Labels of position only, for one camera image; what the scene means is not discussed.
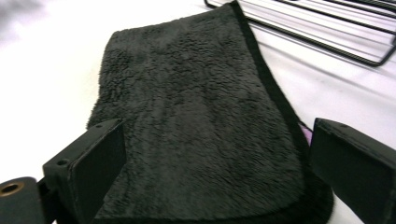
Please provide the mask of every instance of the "screw hole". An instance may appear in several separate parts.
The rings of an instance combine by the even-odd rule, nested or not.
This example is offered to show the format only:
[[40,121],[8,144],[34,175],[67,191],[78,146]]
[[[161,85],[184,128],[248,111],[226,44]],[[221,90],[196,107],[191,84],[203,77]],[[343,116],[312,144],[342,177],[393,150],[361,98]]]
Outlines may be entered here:
[[66,165],[67,163],[69,163],[69,160],[67,159],[63,159],[61,161],[56,162],[57,165]]
[[5,187],[2,187],[0,190],[0,197],[5,197],[20,191],[23,188],[23,185],[24,184],[22,182],[18,182],[18,183],[10,183]]

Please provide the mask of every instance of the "metal wire rack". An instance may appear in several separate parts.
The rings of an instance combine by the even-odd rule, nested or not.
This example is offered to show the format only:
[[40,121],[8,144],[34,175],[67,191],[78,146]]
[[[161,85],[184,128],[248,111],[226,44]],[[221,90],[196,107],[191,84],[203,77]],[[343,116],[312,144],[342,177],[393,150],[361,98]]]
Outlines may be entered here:
[[[219,7],[227,0],[205,0]],[[239,0],[249,21],[356,63],[378,67],[396,50],[395,0]]]

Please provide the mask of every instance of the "black plastic bracket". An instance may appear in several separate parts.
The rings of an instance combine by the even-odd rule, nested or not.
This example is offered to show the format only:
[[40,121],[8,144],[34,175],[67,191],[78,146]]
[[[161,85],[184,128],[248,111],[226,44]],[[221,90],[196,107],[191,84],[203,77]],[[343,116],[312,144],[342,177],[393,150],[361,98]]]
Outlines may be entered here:
[[396,223],[394,149],[345,124],[316,119],[310,162],[364,223]]
[[44,164],[38,184],[0,185],[0,223],[91,223],[125,162],[121,120],[97,124]]

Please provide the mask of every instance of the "white surface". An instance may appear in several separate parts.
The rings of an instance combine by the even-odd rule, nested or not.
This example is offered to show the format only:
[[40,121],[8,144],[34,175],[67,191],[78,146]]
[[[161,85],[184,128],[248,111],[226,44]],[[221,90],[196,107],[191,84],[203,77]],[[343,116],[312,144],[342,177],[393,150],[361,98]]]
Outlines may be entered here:
[[[19,2],[24,5],[10,12],[4,10],[9,2],[0,0],[0,183],[42,178],[41,165],[85,132],[113,32],[207,11],[203,0],[13,4]],[[308,126],[315,118],[333,119],[396,148],[395,56],[370,68],[253,30],[276,81]],[[330,223],[361,221],[337,200]]]

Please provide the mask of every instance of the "fleece fabric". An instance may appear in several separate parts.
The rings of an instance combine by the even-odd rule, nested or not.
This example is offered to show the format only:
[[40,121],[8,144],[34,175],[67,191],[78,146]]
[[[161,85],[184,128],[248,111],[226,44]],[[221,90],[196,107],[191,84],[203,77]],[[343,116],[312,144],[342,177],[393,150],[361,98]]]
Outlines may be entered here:
[[326,223],[299,119],[236,2],[111,36],[88,127],[124,120],[95,223]]

